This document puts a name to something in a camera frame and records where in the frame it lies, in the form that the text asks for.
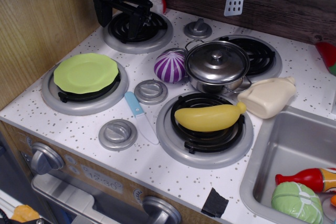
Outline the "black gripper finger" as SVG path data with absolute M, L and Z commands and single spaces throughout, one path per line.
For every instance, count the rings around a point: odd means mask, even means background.
M 111 1 L 112 0 L 93 0 L 97 20 L 102 27 L 106 27 L 112 20 Z
M 123 14 L 122 40 L 125 42 L 141 42 L 151 38 L 151 16 L 142 14 Z

